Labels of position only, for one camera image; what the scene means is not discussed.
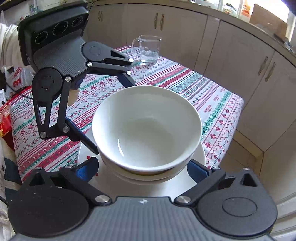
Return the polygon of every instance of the cutting board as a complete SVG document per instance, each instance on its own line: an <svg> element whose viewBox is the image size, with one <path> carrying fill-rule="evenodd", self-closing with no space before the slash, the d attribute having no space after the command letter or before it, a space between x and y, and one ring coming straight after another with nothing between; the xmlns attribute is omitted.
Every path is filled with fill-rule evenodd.
<svg viewBox="0 0 296 241"><path fill-rule="evenodd" d="M275 33L285 41L287 23L257 4L254 5L250 23L266 27L270 32Z"/></svg>

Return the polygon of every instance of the ribbed gray surface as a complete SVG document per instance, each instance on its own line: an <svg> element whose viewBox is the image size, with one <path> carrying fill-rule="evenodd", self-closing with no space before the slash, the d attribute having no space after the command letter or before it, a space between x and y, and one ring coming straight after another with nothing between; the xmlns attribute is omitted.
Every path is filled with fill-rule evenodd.
<svg viewBox="0 0 296 241"><path fill-rule="evenodd" d="M169 198L119 197L108 207L96 207L74 231L48 239L16 235L12 241L226 241L207 230L189 208L173 205ZM269 236L253 239L271 241Z"/></svg>
<svg viewBox="0 0 296 241"><path fill-rule="evenodd" d="M85 41L80 33L70 33L36 51L34 61L38 69L55 68L62 75L70 75L72 78L86 70L87 59L81 51Z"/></svg>

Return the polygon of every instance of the floor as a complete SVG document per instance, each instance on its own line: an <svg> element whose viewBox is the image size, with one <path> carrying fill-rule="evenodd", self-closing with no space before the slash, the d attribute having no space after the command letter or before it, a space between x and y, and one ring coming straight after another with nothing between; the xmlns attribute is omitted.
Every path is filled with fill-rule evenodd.
<svg viewBox="0 0 296 241"><path fill-rule="evenodd" d="M220 167L226 172L238 172L244 167L254 170L255 162L256 158L250 152L232 140Z"/></svg>

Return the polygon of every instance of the glass mug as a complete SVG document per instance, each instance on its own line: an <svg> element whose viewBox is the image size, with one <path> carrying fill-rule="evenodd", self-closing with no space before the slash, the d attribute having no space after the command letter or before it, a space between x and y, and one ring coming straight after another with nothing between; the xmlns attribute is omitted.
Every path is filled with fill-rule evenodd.
<svg viewBox="0 0 296 241"><path fill-rule="evenodd" d="M135 56L141 57L141 62L145 64L155 64L157 62L160 42L162 38L153 35L141 35L134 39L131 47ZM134 50L134 44L138 41L140 45L140 53Z"/></svg>

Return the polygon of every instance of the striped tablecloth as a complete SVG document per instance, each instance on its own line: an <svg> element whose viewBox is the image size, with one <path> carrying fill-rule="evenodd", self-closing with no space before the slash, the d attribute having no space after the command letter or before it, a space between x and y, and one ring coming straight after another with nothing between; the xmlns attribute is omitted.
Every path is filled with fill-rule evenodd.
<svg viewBox="0 0 296 241"><path fill-rule="evenodd" d="M130 46L118 51L132 56ZM132 77L137 85L168 88L192 103L203 124L202 145L206 165L218 166L233 137L243 106L242 98L164 57L159 57L153 66L144 66L135 61L132 64ZM77 102L67 108L67 116L86 133L100 103L122 88L117 77L87 75L80 87ZM28 89L23 94L32 97L32 90ZM57 120L58 104L59 99L52 106L52 123ZM10 107L13 142L22 180L37 166L46 171L57 171L66 165L76 165L80 142L72 142L67 137L41 140L32 100L18 96L11 101Z"/></svg>

